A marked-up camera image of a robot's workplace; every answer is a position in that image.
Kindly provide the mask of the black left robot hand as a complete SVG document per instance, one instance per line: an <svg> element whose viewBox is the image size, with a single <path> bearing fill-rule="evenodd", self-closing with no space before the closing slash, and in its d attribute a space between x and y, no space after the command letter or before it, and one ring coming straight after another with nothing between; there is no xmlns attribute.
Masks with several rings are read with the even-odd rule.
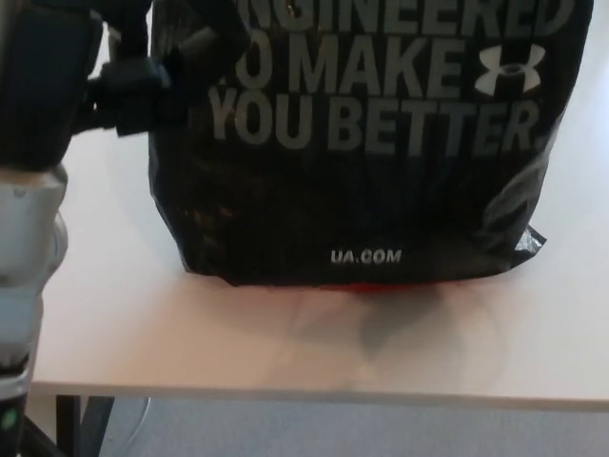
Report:
<svg viewBox="0 0 609 457"><path fill-rule="evenodd" d="M194 1L203 25L161 57L147 51L148 1L5 1L1 5L1 164L44 171L71 138L183 125L247 51L230 1Z"/></svg>

